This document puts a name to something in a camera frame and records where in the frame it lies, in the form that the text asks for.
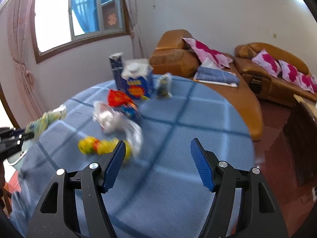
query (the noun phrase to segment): white bottle cap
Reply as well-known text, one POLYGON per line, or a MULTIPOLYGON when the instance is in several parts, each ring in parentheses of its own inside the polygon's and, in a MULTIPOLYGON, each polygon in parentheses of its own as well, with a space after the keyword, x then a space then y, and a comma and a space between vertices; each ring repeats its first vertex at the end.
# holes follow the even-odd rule
POLYGON ((140 65, 138 63, 131 63, 128 65, 129 72, 135 73, 140 69, 140 65))

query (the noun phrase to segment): plastic bag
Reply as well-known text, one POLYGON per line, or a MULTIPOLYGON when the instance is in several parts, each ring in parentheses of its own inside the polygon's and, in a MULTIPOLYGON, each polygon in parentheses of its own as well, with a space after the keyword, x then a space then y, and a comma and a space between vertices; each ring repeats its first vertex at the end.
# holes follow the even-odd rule
POLYGON ((101 101, 94 102, 93 120, 98 121, 105 133, 123 130, 126 140, 131 147, 133 156, 141 152, 143 143, 142 129, 134 121, 129 120, 123 113, 113 110, 101 101))
POLYGON ((62 120, 67 115, 66 105, 60 105, 53 111, 48 111, 43 116, 36 120, 28 123, 25 128, 25 133, 34 132, 34 139, 36 140, 52 122, 56 120, 62 120))
POLYGON ((157 98, 172 97, 172 80, 172 74, 169 72, 158 78, 156 83, 157 98))

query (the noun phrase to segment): blue carton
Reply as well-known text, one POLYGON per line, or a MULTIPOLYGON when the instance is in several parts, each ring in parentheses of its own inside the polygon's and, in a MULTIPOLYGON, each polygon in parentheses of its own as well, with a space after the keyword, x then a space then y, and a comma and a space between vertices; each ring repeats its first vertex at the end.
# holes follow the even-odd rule
POLYGON ((123 71, 122 55, 123 53, 116 53, 116 54, 110 55, 109 59, 110 59, 112 74, 116 82, 117 90, 124 92, 122 78, 121 78, 121 73, 123 71))
POLYGON ((148 59, 128 60, 121 73, 124 92, 133 99, 150 98, 154 89, 153 68, 148 59))

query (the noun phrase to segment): blue curtain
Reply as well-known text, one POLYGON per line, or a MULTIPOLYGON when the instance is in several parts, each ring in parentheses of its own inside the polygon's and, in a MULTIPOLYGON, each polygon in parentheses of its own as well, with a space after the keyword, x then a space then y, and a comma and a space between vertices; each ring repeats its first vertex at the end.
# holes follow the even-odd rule
POLYGON ((72 10, 85 33, 99 31, 96 0, 72 0, 72 10))

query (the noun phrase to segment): pink floral pillow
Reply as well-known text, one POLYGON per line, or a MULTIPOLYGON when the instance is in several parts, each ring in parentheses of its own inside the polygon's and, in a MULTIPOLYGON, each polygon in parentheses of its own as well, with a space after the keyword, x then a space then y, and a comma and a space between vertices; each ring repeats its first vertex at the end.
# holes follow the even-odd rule
POLYGON ((206 58, 209 58, 219 69, 224 67, 230 68, 229 64, 232 63, 232 59, 225 56, 223 53, 210 49, 202 42, 192 38, 183 38, 186 43, 191 46, 199 60, 203 63, 206 58))
POLYGON ((312 87, 312 84, 310 83, 310 78, 305 76, 301 72, 298 73, 298 77, 299 77, 300 87, 303 90, 310 91, 311 93, 315 94, 313 87, 312 87))
POLYGON ((293 65, 282 60, 279 60, 278 62, 280 63, 280 66, 282 68, 282 78, 297 86, 301 86, 297 69, 293 65))
POLYGON ((279 64, 270 56, 265 49, 252 58, 252 62, 262 66, 271 76, 276 77, 282 71, 279 64))
POLYGON ((312 76, 308 76, 307 77, 309 78, 310 80, 310 84, 312 84, 312 87, 313 87, 313 90, 314 91, 317 91, 317 79, 316 79, 316 76, 315 75, 312 75, 312 76))

